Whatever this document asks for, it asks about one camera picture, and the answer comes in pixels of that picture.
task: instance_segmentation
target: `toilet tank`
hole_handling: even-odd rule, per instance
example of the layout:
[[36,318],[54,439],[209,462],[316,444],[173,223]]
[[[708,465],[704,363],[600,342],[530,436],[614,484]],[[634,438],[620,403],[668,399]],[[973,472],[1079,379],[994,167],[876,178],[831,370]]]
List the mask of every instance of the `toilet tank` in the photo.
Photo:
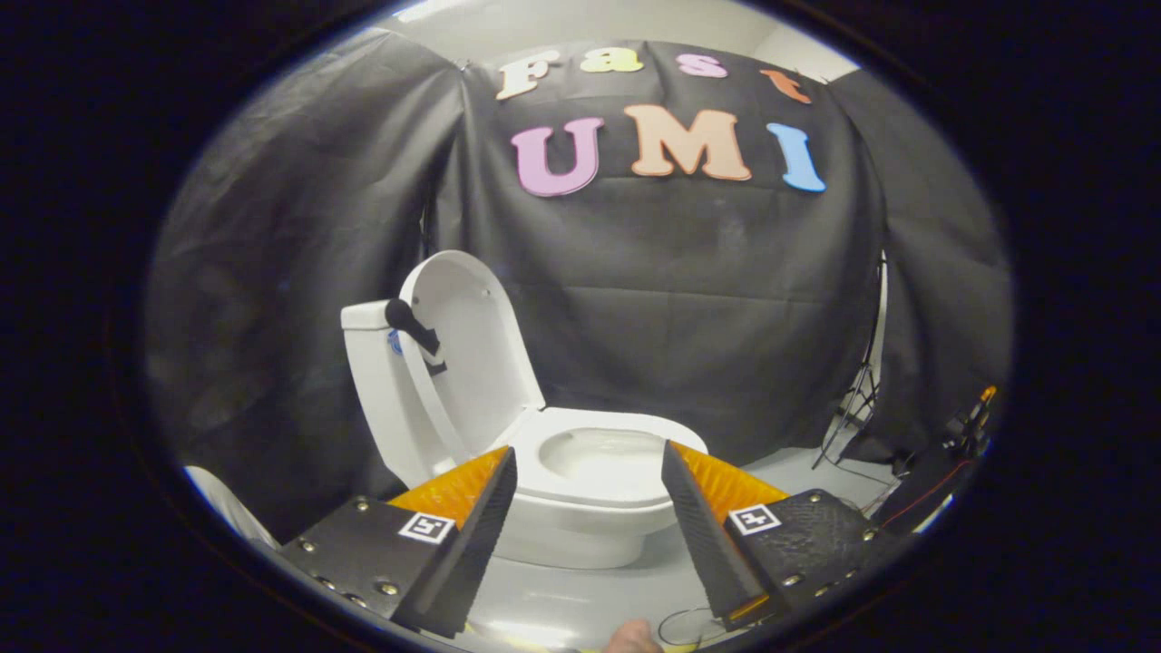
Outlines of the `toilet tank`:
[[399,347],[387,324],[387,301],[348,306],[341,311],[347,360],[383,464],[409,488],[453,468],[416,392]]

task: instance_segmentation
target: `black flush lever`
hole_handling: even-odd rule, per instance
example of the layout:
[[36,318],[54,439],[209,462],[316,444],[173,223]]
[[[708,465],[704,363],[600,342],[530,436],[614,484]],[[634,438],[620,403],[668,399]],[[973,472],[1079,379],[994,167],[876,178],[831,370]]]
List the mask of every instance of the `black flush lever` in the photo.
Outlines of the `black flush lever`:
[[435,337],[434,329],[427,329],[419,323],[416,318],[416,314],[411,311],[411,307],[408,302],[401,299],[388,300],[387,308],[383,309],[383,315],[387,317],[387,323],[392,329],[398,329],[404,333],[411,336],[419,346],[427,350],[427,353],[435,356],[439,351],[439,338]]

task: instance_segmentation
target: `white toilet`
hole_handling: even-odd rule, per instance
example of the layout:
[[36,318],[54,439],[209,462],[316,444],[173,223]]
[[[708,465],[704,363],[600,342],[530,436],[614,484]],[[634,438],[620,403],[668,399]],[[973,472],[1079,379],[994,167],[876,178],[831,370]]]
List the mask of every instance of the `white toilet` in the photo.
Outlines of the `white toilet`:
[[651,415],[546,407],[507,293],[468,253],[428,258],[399,295],[435,331],[437,356],[388,324],[388,301],[344,308],[342,329],[380,454],[408,487],[511,445],[519,481],[495,554],[555,567],[628,565],[676,522],[662,447],[705,452],[697,433]]

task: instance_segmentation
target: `white ceiling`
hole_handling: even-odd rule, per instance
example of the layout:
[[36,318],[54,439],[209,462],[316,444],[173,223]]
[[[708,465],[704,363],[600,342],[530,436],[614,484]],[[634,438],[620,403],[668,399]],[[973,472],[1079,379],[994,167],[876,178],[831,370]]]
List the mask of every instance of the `white ceiling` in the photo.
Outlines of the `white ceiling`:
[[669,41],[798,70],[820,81],[858,66],[769,14],[729,0],[424,0],[375,23],[448,59],[482,60],[584,40]]

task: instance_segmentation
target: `hand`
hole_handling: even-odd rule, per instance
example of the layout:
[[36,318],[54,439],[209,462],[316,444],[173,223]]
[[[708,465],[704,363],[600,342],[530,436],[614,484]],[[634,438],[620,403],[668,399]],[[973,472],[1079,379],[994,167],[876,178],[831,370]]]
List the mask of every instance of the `hand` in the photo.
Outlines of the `hand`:
[[603,653],[664,653],[654,641],[649,622],[634,619],[616,629]]

